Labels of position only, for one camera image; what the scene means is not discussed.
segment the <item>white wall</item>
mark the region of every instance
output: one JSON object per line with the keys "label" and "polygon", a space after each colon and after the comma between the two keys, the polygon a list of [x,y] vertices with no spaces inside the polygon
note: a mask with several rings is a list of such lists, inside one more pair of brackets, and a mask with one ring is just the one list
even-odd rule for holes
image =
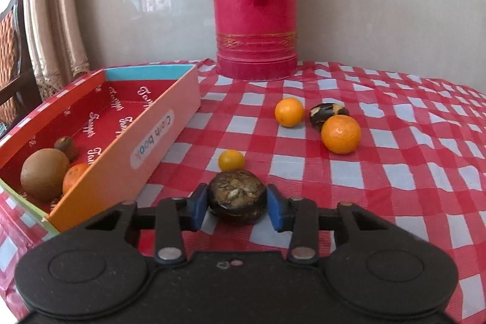
{"label": "white wall", "polygon": [[[215,53],[212,0],[127,17],[122,0],[76,0],[94,66]],[[298,0],[301,59],[442,77],[486,91],[486,0]]]}

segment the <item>circular pad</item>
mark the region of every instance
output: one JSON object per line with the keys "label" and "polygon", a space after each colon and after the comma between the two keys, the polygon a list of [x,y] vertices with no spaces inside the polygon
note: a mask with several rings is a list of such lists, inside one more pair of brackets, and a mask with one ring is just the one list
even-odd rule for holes
{"label": "circular pad", "polygon": [[341,297],[381,318],[439,309],[458,280],[454,262],[443,251],[390,231],[361,232],[331,254],[324,271]]}
{"label": "circular pad", "polygon": [[28,305],[54,316],[94,316],[144,284],[147,266],[135,248],[105,231],[86,234],[61,234],[19,261],[15,280]]}

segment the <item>blue gripper pad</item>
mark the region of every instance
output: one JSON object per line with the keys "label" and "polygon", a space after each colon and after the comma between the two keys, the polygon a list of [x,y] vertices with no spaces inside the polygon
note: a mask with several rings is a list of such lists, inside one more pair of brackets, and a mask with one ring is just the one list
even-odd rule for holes
{"label": "blue gripper pad", "polygon": [[267,211],[274,230],[282,231],[283,227],[283,208],[279,199],[280,193],[273,186],[267,187]]}
{"label": "blue gripper pad", "polygon": [[203,187],[197,199],[194,203],[194,214],[192,218],[193,228],[197,231],[201,229],[203,225],[204,216],[207,211],[207,185]]}

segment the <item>red and white checkered tablecloth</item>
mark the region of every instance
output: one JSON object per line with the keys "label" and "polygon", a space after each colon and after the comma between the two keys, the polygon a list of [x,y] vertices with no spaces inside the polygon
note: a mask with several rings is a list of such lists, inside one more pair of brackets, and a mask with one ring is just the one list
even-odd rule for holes
{"label": "red and white checkered tablecloth", "polygon": [[[206,60],[199,64],[199,75],[201,108],[150,177],[139,206],[187,196],[219,171],[222,151],[237,149],[245,154],[247,170],[288,197],[310,198],[321,207],[352,201],[445,250],[460,278],[448,313],[462,324],[486,320],[484,94],[443,80],[337,63],[303,63],[287,80],[247,83],[218,76],[214,61]],[[345,104],[361,125],[357,151],[329,153],[308,120],[298,128],[279,127],[274,108],[289,96],[306,109],[321,102]],[[5,227],[5,199],[0,199],[0,211],[0,293],[19,315],[13,268],[26,249],[46,236],[30,237],[25,222],[15,216],[11,219],[20,231]],[[142,234],[139,248],[146,254],[153,254],[153,236]],[[268,216],[254,226],[235,228],[208,214],[202,231],[184,233],[184,238],[189,253],[284,251],[290,234],[274,232]],[[321,255],[334,249],[330,233],[320,232],[320,241]],[[7,263],[2,260],[6,243],[10,252],[12,245],[19,250]]]}

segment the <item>mandarin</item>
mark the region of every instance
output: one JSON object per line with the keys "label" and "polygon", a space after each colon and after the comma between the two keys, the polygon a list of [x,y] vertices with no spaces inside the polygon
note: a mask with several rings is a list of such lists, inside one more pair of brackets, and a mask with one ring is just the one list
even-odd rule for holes
{"label": "mandarin", "polygon": [[348,115],[333,115],[322,127],[321,140],[334,154],[352,153],[361,140],[360,125]]}
{"label": "mandarin", "polygon": [[296,98],[282,99],[275,107],[275,118],[281,126],[295,127],[302,122],[304,117],[304,106]]}
{"label": "mandarin", "polygon": [[77,183],[77,181],[83,176],[84,172],[89,168],[89,164],[82,163],[77,164],[67,171],[64,176],[64,182],[62,183],[62,194],[66,195],[69,190]]}

